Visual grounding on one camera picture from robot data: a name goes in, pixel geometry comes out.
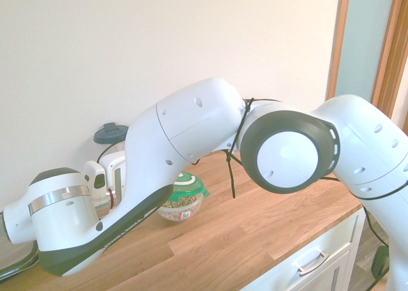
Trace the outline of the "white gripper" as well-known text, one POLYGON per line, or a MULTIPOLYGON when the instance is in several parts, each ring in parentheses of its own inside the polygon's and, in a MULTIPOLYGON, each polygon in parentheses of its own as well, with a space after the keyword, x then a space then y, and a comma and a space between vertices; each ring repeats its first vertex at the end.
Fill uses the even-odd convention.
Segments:
POLYGON ((99 163, 105 170, 106 188, 112 192, 113 204, 122 200, 126 180, 125 152, 119 151, 102 157, 99 163))

